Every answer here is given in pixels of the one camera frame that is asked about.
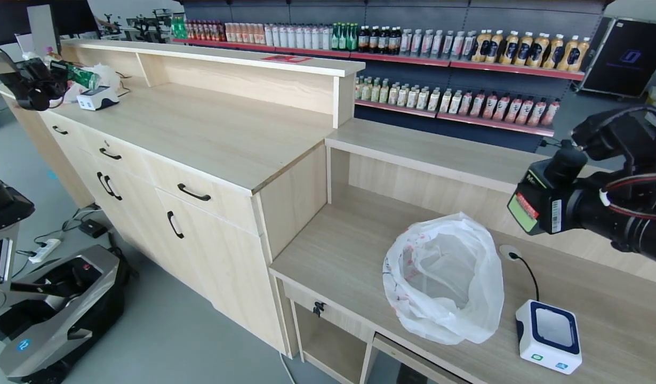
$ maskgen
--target plastic bag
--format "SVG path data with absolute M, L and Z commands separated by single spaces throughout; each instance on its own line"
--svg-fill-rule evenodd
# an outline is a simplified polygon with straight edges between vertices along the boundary
M 460 212 L 412 224 L 382 266 L 387 300 L 411 333 L 445 345 L 487 340 L 503 308 L 491 234 Z

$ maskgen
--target black cable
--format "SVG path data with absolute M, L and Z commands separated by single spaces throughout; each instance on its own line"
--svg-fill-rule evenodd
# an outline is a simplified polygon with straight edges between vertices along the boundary
M 532 272 L 532 268 L 530 268 L 530 265 L 527 264 L 525 259 L 523 259 L 521 256 L 515 255 L 516 258 L 518 258 L 520 261 L 522 261 L 525 264 L 525 267 L 527 267 L 527 270 L 530 272 L 530 275 L 532 276 L 532 281 L 534 281 L 534 289 L 537 292 L 537 301 L 539 301 L 539 284 L 537 284 L 537 278 L 534 276 L 534 272 Z

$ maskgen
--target drawer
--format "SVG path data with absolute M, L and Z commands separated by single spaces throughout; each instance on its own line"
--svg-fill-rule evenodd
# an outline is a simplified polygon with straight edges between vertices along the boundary
M 305 292 L 298 287 L 294 287 L 291 284 L 284 282 L 283 288 L 288 299 L 291 299 L 294 301 L 294 303 L 309 309 L 309 311 L 314 310 L 316 302 L 321 302 L 321 299 L 318 299 L 308 292 Z M 323 304 L 321 318 L 325 319 L 329 323 L 332 323 L 333 325 L 337 325 L 339 328 L 356 336 L 364 342 L 371 342 L 373 340 L 374 331 L 369 328 L 369 326 L 364 325 L 362 322 L 339 311 L 337 308 L 331 307 L 328 304 Z
M 145 156 L 155 186 L 227 223 L 259 235 L 252 199 L 241 195 L 191 168 L 156 155 Z
M 84 129 L 84 138 L 89 146 L 89 153 L 96 158 L 108 161 L 135 177 L 150 180 L 150 173 L 143 162 L 143 153 L 140 149 L 95 129 Z
M 56 116 L 53 112 L 39 112 L 51 135 L 63 147 L 77 147 L 89 151 L 84 139 L 83 127 L 75 122 Z

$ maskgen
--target cabinet door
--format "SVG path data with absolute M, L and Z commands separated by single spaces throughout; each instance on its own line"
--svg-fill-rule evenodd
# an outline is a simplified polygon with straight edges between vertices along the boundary
M 278 350 L 284 350 L 259 236 L 246 233 L 163 190 L 174 234 L 189 250 L 214 307 Z

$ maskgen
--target blue logo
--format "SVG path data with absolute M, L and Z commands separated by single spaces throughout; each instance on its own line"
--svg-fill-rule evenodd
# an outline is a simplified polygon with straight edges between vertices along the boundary
M 22 341 L 18 344 L 18 350 L 19 350 L 20 352 L 23 352 L 23 350 L 26 350 L 27 348 L 29 348 L 30 343 L 31 343 L 31 340 L 29 340 L 29 339 L 22 340 Z

